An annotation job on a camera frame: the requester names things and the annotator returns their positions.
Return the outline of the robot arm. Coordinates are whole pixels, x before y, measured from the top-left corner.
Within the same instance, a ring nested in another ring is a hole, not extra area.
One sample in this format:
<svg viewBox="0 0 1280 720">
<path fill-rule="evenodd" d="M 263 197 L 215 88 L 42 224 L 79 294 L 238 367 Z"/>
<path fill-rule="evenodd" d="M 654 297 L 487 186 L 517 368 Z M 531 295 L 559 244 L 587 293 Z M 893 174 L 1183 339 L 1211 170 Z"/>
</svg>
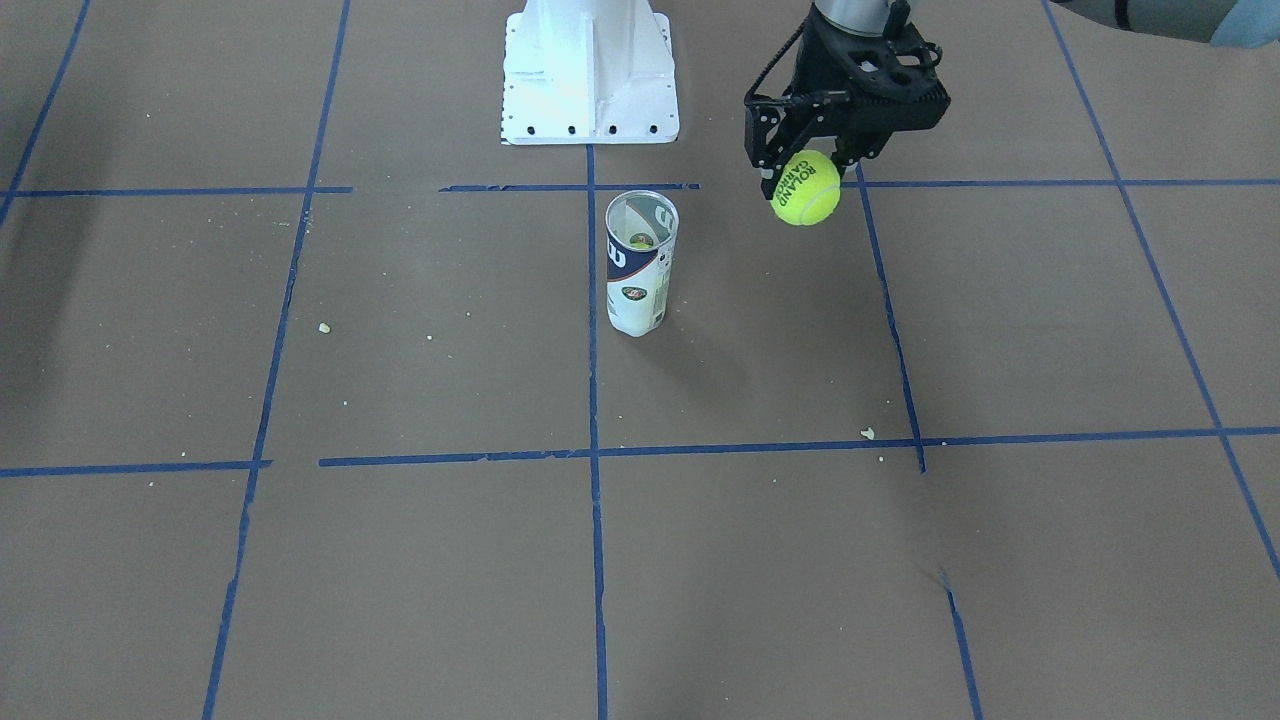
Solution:
<svg viewBox="0 0 1280 720">
<path fill-rule="evenodd" d="M 1277 40 L 1275 1 L 1069 1 L 1097 24 L 1215 47 L 1256 49 Z M 877 158 L 899 132 L 937 127 L 950 105 L 938 45 L 915 27 L 909 1 L 814 1 L 786 49 L 791 81 L 772 97 L 745 94 L 744 147 L 772 200 L 782 174 L 812 141 L 832 138 L 838 176 Z"/>
</svg>

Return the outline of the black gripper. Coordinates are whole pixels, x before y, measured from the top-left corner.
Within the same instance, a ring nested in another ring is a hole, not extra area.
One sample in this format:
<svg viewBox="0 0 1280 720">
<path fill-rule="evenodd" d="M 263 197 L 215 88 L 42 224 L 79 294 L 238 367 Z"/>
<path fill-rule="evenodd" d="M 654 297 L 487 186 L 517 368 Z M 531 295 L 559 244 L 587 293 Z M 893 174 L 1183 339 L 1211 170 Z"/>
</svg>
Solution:
<svg viewBox="0 0 1280 720">
<path fill-rule="evenodd" d="M 765 200 L 774 197 L 791 159 L 818 138 L 835 141 L 832 163 L 840 179 L 861 160 L 879 156 L 876 101 L 838 59 L 847 40 L 820 12 L 810 10 L 792 77 L 792 91 L 800 96 L 744 99 L 744 147 L 760 173 Z"/>
</svg>

